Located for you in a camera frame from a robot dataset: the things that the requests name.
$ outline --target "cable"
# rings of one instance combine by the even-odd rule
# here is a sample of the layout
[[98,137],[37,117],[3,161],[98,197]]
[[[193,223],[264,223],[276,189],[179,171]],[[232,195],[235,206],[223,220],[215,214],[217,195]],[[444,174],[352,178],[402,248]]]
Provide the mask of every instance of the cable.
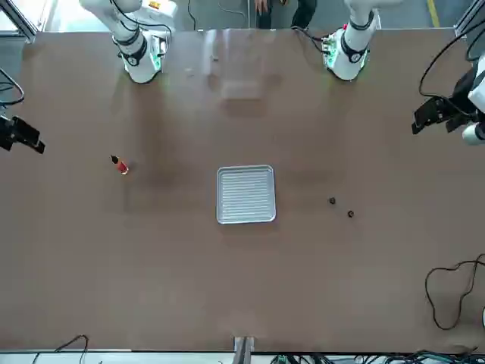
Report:
[[426,78],[427,74],[430,72],[430,69],[434,66],[434,64],[437,62],[438,58],[440,58],[443,55],[444,52],[446,52],[453,44],[458,42],[463,36],[467,35],[472,30],[478,28],[482,24],[485,24],[485,19],[483,19],[480,23],[477,23],[474,26],[470,27],[469,29],[464,31],[462,34],[459,34],[457,37],[455,37],[453,40],[451,40],[447,45],[445,45],[444,48],[441,49],[441,51],[439,51],[438,54],[434,56],[430,65],[427,67],[426,71],[423,73],[423,76],[421,77],[421,80],[419,81],[419,88],[418,88],[420,95],[425,96],[425,97],[437,97],[438,99],[442,99],[442,100],[448,102],[460,114],[462,114],[466,117],[469,117],[469,118],[473,118],[474,116],[471,115],[471,114],[468,114],[467,112],[464,112],[463,110],[461,110],[449,98],[447,98],[443,95],[437,95],[435,93],[425,93],[425,92],[423,92],[423,82],[424,82],[424,79]]
[[37,353],[36,356],[33,358],[32,364],[36,364],[37,359],[39,358],[40,353]]
[[217,5],[219,5],[219,8],[225,12],[225,13],[230,13],[230,14],[239,14],[239,15],[242,15],[242,17],[244,17],[244,24],[246,24],[246,22],[248,21],[248,18],[246,16],[246,14],[244,14],[242,11],[238,11],[238,10],[230,10],[230,9],[226,9],[226,8],[223,8],[222,5],[221,5],[221,0],[218,0],[217,2]]
[[[438,267],[438,268],[433,268],[431,269],[428,274],[426,275],[426,279],[424,280],[424,289],[426,290],[426,297],[427,297],[427,300],[428,302],[430,303],[431,305],[431,309],[433,310],[433,321],[435,323],[435,325],[440,328],[441,330],[451,330],[453,328],[455,328],[458,323],[460,322],[460,318],[462,316],[462,304],[463,304],[463,299],[471,293],[471,291],[473,290],[474,288],[474,285],[475,285],[475,276],[477,275],[477,268],[478,266],[485,266],[485,263],[480,261],[480,259],[482,258],[482,256],[485,256],[485,253],[483,254],[480,254],[475,260],[465,260],[463,262],[460,262],[460,263],[457,263],[455,266],[451,267],[451,268],[442,268],[442,267]],[[429,289],[428,289],[428,280],[430,278],[430,276],[435,272],[435,271],[458,271],[460,269],[460,267],[462,265],[467,265],[467,264],[473,264],[473,269],[471,271],[471,278],[470,278],[470,281],[468,282],[468,289],[462,293],[462,295],[460,296],[460,299],[458,301],[458,313],[456,315],[456,318],[455,318],[455,321],[452,323],[451,326],[442,326],[438,320],[437,320],[437,309],[434,305],[434,302],[433,300],[431,299],[431,295],[430,295],[430,292],[429,292]]]
[[89,338],[86,335],[77,335],[74,339],[69,340],[67,343],[62,344],[60,347],[54,350],[54,353],[58,353],[61,350],[65,349],[66,347],[70,346],[71,344],[74,344],[76,341],[79,339],[84,339],[84,349],[83,352],[81,353],[81,357],[79,358],[79,364],[83,363],[83,357],[86,355],[88,351],[88,345],[89,345]]
[[197,20],[194,18],[192,12],[190,11],[190,0],[187,1],[187,13],[189,13],[190,19],[192,19],[192,22],[194,23],[194,30],[196,30]]
[[4,101],[4,100],[0,100],[0,108],[1,107],[5,107],[5,106],[16,105],[16,104],[22,102],[25,99],[25,93],[23,93],[22,87],[20,87],[20,85],[17,82],[15,82],[15,80],[12,77],[10,77],[7,74],[7,72],[3,71],[3,68],[1,68],[1,67],[0,67],[0,73],[3,74],[5,76],[5,78],[7,78],[7,80],[9,81],[8,83],[3,83],[3,84],[10,84],[10,85],[12,85],[20,93],[20,97],[18,99],[14,100],[14,101]]
[[304,34],[307,38],[310,39],[313,46],[320,52],[325,55],[329,55],[328,51],[324,51],[320,46],[318,46],[317,41],[322,42],[322,38],[318,38],[316,36],[312,36],[307,30],[300,28],[300,27],[291,27],[293,30],[298,30],[300,33]]
[[[121,15],[123,15],[129,21],[131,21],[131,22],[133,22],[135,24],[138,24],[141,27],[164,27],[165,29],[168,30],[168,32],[170,34],[170,38],[172,38],[172,29],[170,29],[170,27],[167,24],[162,24],[162,23],[160,23],[160,24],[147,24],[147,23],[142,23],[141,21],[138,21],[137,19],[132,19],[124,11],[121,10],[121,8],[116,3],[116,0],[110,0],[110,1],[113,3],[113,5],[116,7],[116,9],[121,13]],[[130,32],[136,31],[136,29],[130,29],[130,28],[128,28],[125,25],[125,23],[123,23],[123,21],[121,21],[121,25],[123,26],[124,29],[129,30]]]
[[[473,14],[470,18],[470,20],[466,23],[466,25],[463,27],[463,30],[466,30],[466,27],[470,25],[470,23],[473,21],[473,19],[477,16],[477,14],[482,10],[483,6],[485,5],[485,2],[482,2],[478,9],[475,11],[475,14]],[[463,18],[467,17],[470,14],[470,11],[472,10],[472,7],[469,7],[466,14],[463,15]]]
[[485,33],[485,28],[483,28],[483,29],[482,29],[482,30],[481,30],[481,31],[480,31],[480,32],[477,34],[477,36],[475,37],[475,39],[473,39],[473,41],[472,41],[472,42],[470,43],[470,45],[468,46],[468,48],[467,48],[467,52],[466,52],[466,54],[465,54],[465,59],[466,59],[467,61],[469,61],[469,62],[475,62],[475,61],[477,61],[477,60],[480,58],[480,56],[479,56],[479,55],[478,55],[478,56],[476,56],[476,57],[471,57],[471,56],[470,56],[470,51],[471,51],[471,49],[473,48],[473,46],[475,45],[475,43],[476,43],[476,42],[479,40],[479,38],[480,38],[480,37],[483,35],[483,33]]
[[375,362],[379,358],[380,358],[380,356],[376,355],[373,359],[366,361],[365,364],[372,364],[373,362]]

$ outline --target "brown table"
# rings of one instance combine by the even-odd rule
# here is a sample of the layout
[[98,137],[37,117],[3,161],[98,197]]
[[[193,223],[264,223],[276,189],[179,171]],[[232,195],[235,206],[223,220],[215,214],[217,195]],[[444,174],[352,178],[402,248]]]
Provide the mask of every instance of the brown table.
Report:
[[[485,250],[485,148],[444,125],[411,134],[418,81],[452,36],[377,32],[343,83],[290,30],[178,33],[148,85],[108,34],[39,36],[18,113],[47,149],[0,153],[1,348],[86,333],[138,350],[230,350],[243,334],[258,350],[482,350],[483,272],[454,331],[424,295],[429,269]],[[450,93],[464,53],[426,88]],[[219,225],[217,169],[253,164],[275,170],[277,220]],[[431,281],[443,324],[466,277]]]

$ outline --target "silver tray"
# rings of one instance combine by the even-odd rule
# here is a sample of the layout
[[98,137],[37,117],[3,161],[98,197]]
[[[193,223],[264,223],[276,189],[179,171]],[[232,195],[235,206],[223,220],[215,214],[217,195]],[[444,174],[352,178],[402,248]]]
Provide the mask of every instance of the silver tray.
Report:
[[219,168],[216,215],[219,224],[273,221],[276,218],[273,168],[270,165]]

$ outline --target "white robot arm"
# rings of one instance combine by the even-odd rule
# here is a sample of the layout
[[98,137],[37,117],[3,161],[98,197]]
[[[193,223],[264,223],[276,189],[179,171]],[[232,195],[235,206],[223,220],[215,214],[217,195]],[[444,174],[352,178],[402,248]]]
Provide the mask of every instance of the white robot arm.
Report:
[[450,46],[459,41],[465,34],[477,27],[482,27],[485,20],[469,27],[463,34],[455,37],[434,58],[424,72],[420,82],[420,94],[429,99],[415,111],[415,122],[412,124],[412,133],[418,134],[425,127],[432,124],[445,123],[450,133],[461,126],[463,140],[470,146],[485,144],[485,53],[479,58],[470,58],[468,53],[473,44],[485,33],[483,28],[468,46],[466,59],[473,62],[471,69],[458,80],[450,97],[422,92],[424,78],[440,57]]
[[403,0],[344,0],[350,10],[347,25],[325,39],[324,64],[341,80],[353,80],[364,67],[369,42],[376,30],[376,8]]
[[[144,33],[140,23],[127,14],[138,11],[143,0],[80,0],[87,11],[93,13],[113,34],[113,42],[120,49],[126,71],[133,81],[148,83],[161,70],[161,40],[151,33]],[[173,15],[177,10],[171,9]]]

